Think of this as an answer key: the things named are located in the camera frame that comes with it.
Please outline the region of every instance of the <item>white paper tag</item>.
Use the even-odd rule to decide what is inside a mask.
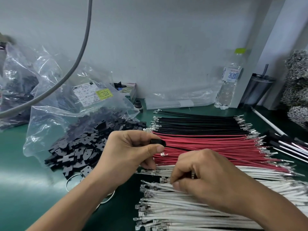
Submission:
[[[87,82],[73,87],[73,91],[80,100],[83,107],[87,107],[89,105],[103,101],[96,94],[97,90],[98,87],[94,82]]]
[[[193,107],[194,103],[192,100],[179,100],[181,107]]]
[[[236,82],[238,76],[240,75],[240,69],[224,68],[222,73],[222,80],[227,82]]]

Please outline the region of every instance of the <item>gray hose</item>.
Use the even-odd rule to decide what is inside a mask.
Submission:
[[[82,43],[80,52],[78,54],[78,57],[77,57],[74,65],[70,69],[70,71],[67,72],[67,74],[58,83],[56,83],[51,89],[49,89],[48,91],[46,91],[43,94],[39,95],[38,97],[34,98],[33,100],[30,100],[27,103],[24,103],[22,105],[19,105],[17,107],[12,108],[12,109],[0,112],[0,118],[5,118],[5,117],[13,116],[16,113],[18,113],[18,112],[20,112],[20,111],[22,111],[22,110],[24,110],[24,109],[26,109],[28,107],[31,107],[32,105],[37,104],[38,102],[40,102],[41,100],[45,99],[50,94],[52,94],[62,84],[64,84],[65,81],[74,73],[74,71],[76,70],[76,68],[79,65],[79,62],[81,61],[81,58],[82,58],[83,53],[84,53],[84,50],[86,49],[86,46],[87,46],[87,42],[88,42],[88,38],[89,38],[89,32],[90,32],[91,16],[92,16],[92,1],[93,0],[88,0],[88,16],[87,16],[86,32],[85,32],[85,35],[84,35],[83,43]]]

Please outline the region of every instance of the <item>green table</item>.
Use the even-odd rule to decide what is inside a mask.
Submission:
[[[244,114],[246,123],[252,123],[253,128],[257,131],[262,133],[270,129],[255,113],[241,109],[220,110],[210,105],[170,110],[214,116]],[[137,118],[150,124],[153,115],[155,115],[152,111],[144,110]],[[67,193],[65,190],[66,179],[61,170],[52,172],[50,169],[43,168],[36,158],[25,157],[22,154],[26,131],[27,125],[24,125],[0,133],[1,231],[25,230]],[[278,157],[294,160],[284,155]],[[300,161],[296,161],[296,164],[297,172],[308,173],[307,165]],[[84,230],[135,230],[133,217],[137,217],[138,213],[134,208],[142,197],[142,193],[139,192],[140,180],[142,179],[153,180],[153,177],[133,175],[128,182],[117,189],[110,202],[99,207]]]

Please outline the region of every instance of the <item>tissue box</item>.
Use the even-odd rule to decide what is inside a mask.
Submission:
[[[137,85],[135,83],[122,83],[123,87],[119,92],[125,96],[130,102],[134,103],[137,97]]]

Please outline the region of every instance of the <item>plastic bottle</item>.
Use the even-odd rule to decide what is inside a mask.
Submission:
[[[214,106],[220,109],[229,108],[235,86],[237,83],[237,78],[241,73],[242,64],[244,62],[244,53],[246,49],[238,48],[235,50],[232,58],[230,59],[230,63],[227,67],[224,68],[222,73],[222,86],[219,92],[217,93]]]

